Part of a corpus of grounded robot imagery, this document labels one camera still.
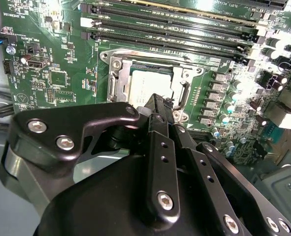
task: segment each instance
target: electrolytic capacitor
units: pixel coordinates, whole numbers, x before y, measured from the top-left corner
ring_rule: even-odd
[[[267,121],[259,115],[256,116],[256,120],[258,121],[259,125],[261,125],[261,126],[265,126],[267,124]]]
[[[219,118],[223,124],[229,123],[229,117],[226,114],[221,114]]]
[[[259,106],[259,104],[257,104],[255,101],[251,101],[249,103],[249,105],[257,112],[261,111],[261,106]]]
[[[224,149],[224,154],[226,157],[230,157],[232,155],[232,151],[228,150],[228,148]]]
[[[267,52],[266,52],[266,55],[268,57],[270,57],[271,59],[275,60],[277,59],[281,54],[280,54],[280,51],[276,51],[276,50],[273,50],[273,49],[268,49]]]
[[[258,106],[262,107],[264,105],[265,100],[261,98],[258,102]]]
[[[226,147],[229,151],[233,151],[235,149],[235,146],[233,144],[232,141],[229,141],[227,144],[226,144]]]
[[[274,47],[278,50],[284,50],[285,46],[286,46],[286,42],[283,41],[283,40],[280,40],[280,39],[277,39],[277,38],[274,38],[272,39],[270,42],[269,42],[269,46],[271,47]]]
[[[229,93],[229,97],[230,97],[234,102],[236,102],[236,101],[239,100],[240,95],[239,95],[238,93],[236,93],[236,92],[230,92],[230,93]]]
[[[287,82],[288,82],[288,79],[287,78],[285,78],[284,76],[282,76],[282,75],[279,75],[278,77],[277,77],[277,79],[276,79],[278,82],[280,82],[281,84],[286,84]]]
[[[218,129],[215,128],[215,127],[212,128],[211,132],[212,132],[212,135],[213,135],[214,137],[216,137],[216,138],[220,136],[220,133],[219,133]]]
[[[29,55],[29,54],[23,55],[23,56],[21,57],[21,63],[24,64],[24,65],[26,65],[27,62],[28,62],[30,59],[32,59],[32,56],[31,56],[31,55]]]
[[[235,107],[230,102],[224,104],[224,108],[227,110],[228,113],[233,113],[235,110]]]
[[[237,88],[237,90],[242,90],[244,88],[243,83],[239,80],[234,81],[233,86]]]
[[[279,84],[279,83],[274,83],[274,84],[272,85],[272,87],[273,87],[275,90],[277,90],[278,92],[280,92],[280,91],[283,90],[283,86],[282,86],[281,84]]]

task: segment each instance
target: motherboard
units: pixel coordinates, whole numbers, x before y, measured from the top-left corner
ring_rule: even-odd
[[[153,93],[236,164],[291,129],[291,0],[0,0],[15,112]]]

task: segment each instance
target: screw hole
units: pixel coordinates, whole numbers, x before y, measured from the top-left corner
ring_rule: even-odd
[[[156,118],[157,118],[160,122],[162,122],[162,123],[165,122],[165,119],[164,119],[162,116],[160,116],[160,115],[156,115]]]
[[[164,157],[164,156],[161,156],[161,160],[162,160],[164,163],[168,163],[168,162],[169,162],[169,160],[168,160],[166,157]]]
[[[102,57],[103,59],[107,59],[107,58],[108,58],[108,55],[107,55],[106,53],[104,53],[104,54],[101,55],[101,57]]]
[[[163,148],[168,148],[168,145],[167,145],[166,143],[161,143],[161,146],[162,146]]]
[[[203,160],[200,160],[200,163],[202,164],[202,166],[206,166],[206,163]]]
[[[207,176],[207,178],[211,183],[214,183],[214,179],[211,176]]]

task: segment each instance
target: green circuit board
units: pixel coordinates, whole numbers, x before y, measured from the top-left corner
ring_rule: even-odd
[[[15,112],[109,102],[109,65],[100,58],[105,51],[129,49],[186,58],[203,73],[192,79],[181,111],[188,117],[181,123],[194,132],[216,127],[218,148],[225,149],[232,140],[234,161],[248,164],[253,161],[253,144],[265,132],[255,116],[263,116],[279,95],[259,83],[265,71],[280,74],[276,60],[267,56],[266,51],[273,49],[269,41],[282,39],[291,45],[291,0],[260,2],[0,0],[2,35],[8,40],[3,47],[4,69]],[[256,34],[265,41],[245,38]],[[15,52],[9,54],[8,46]],[[251,50],[245,54],[240,46]],[[280,55],[291,58],[288,50]],[[249,66],[236,58],[254,62]],[[226,77],[216,91],[213,118],[201,122],[215,73]],[[290,78],[291,72],[284,75]],[[233,86],[236,80],[243,83],[243,90]],[[232,91],[239,94],[238,101],[232,101]],[[262,110],[255,112],[249,103],[261,100]],[[227,112],[226,103],[234,106],[233,112]],[[230,121],[223,123],[221,114]]]

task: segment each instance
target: black metal arm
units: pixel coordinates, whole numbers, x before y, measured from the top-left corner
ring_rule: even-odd
[[[129,149],[74,184],[77,163]],[[42,216],[36,236],[291,236],[291,223],[210,143],[193,141],[153,94],[127,103],[35,110],[10,126],[0,179]]]

